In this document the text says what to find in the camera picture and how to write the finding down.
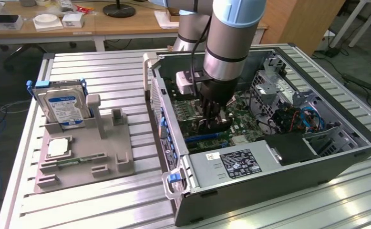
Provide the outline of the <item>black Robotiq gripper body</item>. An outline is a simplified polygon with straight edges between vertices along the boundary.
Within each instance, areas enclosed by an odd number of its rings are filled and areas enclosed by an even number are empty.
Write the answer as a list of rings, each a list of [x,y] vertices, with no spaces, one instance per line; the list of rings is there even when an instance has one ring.
[[[225,106],[233,96],[237,79],[229,81],[207,80],[201,83],[200,95],[203,104]]]

